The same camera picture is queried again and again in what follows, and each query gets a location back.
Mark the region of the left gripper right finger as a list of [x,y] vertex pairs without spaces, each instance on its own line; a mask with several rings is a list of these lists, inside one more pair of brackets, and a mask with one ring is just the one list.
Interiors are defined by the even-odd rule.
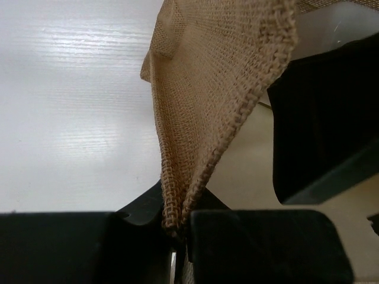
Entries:
[[195,283],[352,283],[333,222],[319,211],[232,210],[204,190],[191,214]]

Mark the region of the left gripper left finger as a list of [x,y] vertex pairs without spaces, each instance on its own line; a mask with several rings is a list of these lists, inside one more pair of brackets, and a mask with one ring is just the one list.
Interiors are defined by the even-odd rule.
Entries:
[[116,212],[1,215],[2,283],[169,283],[160,183]]

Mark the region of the brown burlap canvas bag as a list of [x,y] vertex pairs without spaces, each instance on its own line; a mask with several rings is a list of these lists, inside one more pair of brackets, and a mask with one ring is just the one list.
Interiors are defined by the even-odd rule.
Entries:
[[152,88],[163,227],[182,239],[222,155],[289,64],[378,35],[377,1],[164,1]]

